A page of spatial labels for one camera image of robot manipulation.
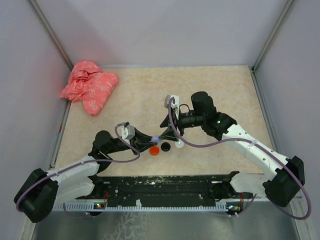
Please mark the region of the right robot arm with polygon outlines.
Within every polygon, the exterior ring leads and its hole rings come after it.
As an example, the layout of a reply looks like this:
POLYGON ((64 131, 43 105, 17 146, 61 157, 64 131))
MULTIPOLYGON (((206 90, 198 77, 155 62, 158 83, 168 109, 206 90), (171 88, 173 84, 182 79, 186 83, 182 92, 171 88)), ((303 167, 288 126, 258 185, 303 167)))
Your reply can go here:
POLYGON ((277 206, 286 207, 305 184, 303 161, 262 144, 235 119, 217 111, 207 92, 196 92, 190 99, 193 109, 181 112, 179 97, 167 95, 164 106, 168 114, 160 126, 166 128, 175 141, 181 140, 185 129, 201 127, 216 139, 216 144, 226 143, 261 170, 262 173, 232 172, 223 185, 227 197, 235 198, 239 193, 264 195, 277 206))

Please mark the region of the orange earbud charging case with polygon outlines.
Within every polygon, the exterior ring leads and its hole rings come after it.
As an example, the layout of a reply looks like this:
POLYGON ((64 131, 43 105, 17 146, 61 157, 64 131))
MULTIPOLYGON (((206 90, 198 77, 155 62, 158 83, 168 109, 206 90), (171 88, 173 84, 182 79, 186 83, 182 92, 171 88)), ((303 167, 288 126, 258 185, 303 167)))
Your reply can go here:
POLYGON ((157 156, 159 153, 160 153, 160 149, 158 146, 152 146, 150 149, 149 149, 149 153, 152 155, 152 156, 157 156))

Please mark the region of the purple earbud charging case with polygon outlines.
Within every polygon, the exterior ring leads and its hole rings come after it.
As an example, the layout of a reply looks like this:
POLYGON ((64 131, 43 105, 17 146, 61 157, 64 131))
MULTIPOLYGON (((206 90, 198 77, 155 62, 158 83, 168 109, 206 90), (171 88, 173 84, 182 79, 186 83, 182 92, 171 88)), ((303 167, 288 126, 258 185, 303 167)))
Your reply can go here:
POLYGON ((158 135, 156 135, 156 136, 152 136, 152 137, 151 137, 151 141, 152 141, 153 143, 161 143, 161 142, 162 142, 162 139, 160 139, 160 137, 159 137, 158 135))

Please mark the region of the black earbud charging case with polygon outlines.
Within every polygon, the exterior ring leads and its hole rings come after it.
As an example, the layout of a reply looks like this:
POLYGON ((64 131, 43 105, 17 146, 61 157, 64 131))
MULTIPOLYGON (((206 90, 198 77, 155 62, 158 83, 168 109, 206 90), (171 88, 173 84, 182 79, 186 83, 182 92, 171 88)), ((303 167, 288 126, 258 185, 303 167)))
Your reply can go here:
POLYGON ((160 148, 162 151, 168 152, 171 149, 171 145, 168 142, 163 142, 160 148))

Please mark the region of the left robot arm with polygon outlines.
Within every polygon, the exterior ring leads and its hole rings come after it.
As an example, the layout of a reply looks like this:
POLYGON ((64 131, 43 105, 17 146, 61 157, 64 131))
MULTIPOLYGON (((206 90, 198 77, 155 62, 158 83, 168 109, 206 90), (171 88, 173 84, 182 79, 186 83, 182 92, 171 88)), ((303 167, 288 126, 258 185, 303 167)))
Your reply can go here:
POLYGON ((31 222, 45 219, 54 207, 70 200, 90 195, 97 199, 103 195, 104 186, 97 174, 114 162, 108 155, 132 150, 137 160, 141 152, 156 146, 158 136, 149 136, 132 125, 125 125, 113 137, 102 130, 95 135, 91 152, 81 160, 62 168, 44 171, 33 170, 16 196, 16 209, 24 213, 31 222))

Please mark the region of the white earbud charging case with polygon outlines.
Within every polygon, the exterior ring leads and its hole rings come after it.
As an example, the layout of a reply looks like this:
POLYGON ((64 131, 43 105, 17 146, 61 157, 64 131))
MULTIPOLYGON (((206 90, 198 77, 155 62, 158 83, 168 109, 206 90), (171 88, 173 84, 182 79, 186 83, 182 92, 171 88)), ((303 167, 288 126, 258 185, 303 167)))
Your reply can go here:
POLYGON ((176 141, 175 143, 174 143, 174 145, 175 145, 175 147, 177 148, 177 149, 181 149, 181 148, 183 148, 184 146, 185 146, 185 143, 183 142, 183 141, 176 141))

